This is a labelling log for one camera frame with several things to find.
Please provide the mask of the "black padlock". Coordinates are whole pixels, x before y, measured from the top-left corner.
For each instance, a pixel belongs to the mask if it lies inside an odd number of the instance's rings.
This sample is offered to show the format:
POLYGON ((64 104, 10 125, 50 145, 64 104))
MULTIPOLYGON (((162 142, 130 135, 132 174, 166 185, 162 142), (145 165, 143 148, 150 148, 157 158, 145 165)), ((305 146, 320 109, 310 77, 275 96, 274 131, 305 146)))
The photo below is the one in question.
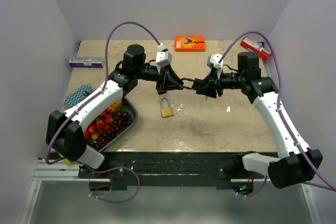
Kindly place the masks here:
POLYGON ((182 87, 186 90, 197 90, 197 86, 195 85, 195 80, 191 78, 181 78, 182 87))

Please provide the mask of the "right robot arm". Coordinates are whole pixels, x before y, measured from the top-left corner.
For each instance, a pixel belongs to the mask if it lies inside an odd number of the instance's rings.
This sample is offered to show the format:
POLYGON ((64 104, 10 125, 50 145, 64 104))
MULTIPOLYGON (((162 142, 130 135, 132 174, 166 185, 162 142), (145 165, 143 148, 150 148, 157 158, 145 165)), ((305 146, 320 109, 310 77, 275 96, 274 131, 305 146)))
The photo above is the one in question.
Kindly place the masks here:
POLYGON ((224 73, 220 54, 211 54, 207 60, 210 73, 203 79, 195 79, 192 89, 197 94, 216 98, 225 89, 240 89, 264 119, 277 148, 276 158, 257 152, 238 154, 234 173, 246 178, 252 172, 270 178, 278 188, 285 188, 312 180, 323 156, 312 150, 291 122, 279 98, 279 91, 271 77, 263 77, 259 58, 253 52, 238 54, 238 69, 224 73))

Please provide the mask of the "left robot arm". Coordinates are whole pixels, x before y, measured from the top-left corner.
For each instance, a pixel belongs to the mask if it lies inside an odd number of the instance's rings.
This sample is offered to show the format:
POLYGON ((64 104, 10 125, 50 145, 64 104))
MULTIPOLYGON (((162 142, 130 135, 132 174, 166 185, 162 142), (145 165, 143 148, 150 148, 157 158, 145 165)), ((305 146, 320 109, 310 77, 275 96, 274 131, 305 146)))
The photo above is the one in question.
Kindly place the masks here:
POLYGON ((138 80, 156 82, 158 91, 181 90, 182 80, 171 68, 172 55, 163 44, 158 46, 155 65, 145 63, 141 45, 129 45, 115 69, 104 83, 83 101, 65 112, 55 110, 48 119, 46 143, 71 162, 90 166, 97 178, 108 174, 104 156, 89 146, 84 137, 89 125, 112 103, 124 98, 138 80))

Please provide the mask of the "brass padlock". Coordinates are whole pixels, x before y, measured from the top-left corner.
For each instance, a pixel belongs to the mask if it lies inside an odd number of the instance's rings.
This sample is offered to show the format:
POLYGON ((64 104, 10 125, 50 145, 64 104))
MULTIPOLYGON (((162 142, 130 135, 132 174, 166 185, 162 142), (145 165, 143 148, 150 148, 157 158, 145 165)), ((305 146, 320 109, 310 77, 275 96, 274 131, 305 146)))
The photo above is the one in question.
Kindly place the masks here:
POLYGON ((171 107, 170 101, 167 97, 162 97, 160 99, 160 107, 161 107, 161 116, 162 118, 168 118, 174 116, 173 108, 171 107), (167 106, 164 107, 163 101, 166 101, 167 106))

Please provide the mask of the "silver keys of brass padlock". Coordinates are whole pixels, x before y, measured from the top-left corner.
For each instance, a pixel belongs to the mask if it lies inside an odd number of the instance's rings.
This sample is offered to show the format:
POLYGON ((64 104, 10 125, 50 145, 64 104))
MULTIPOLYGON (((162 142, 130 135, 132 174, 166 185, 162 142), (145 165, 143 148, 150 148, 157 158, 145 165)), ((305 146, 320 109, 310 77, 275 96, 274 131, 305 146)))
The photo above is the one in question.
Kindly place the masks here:
POLYGON ((178 107, 177 107, 177 110, 176 110, 176 114, 179 113, 180 111, 182 111, 184 108, 184 104, 180 104, 178 107))

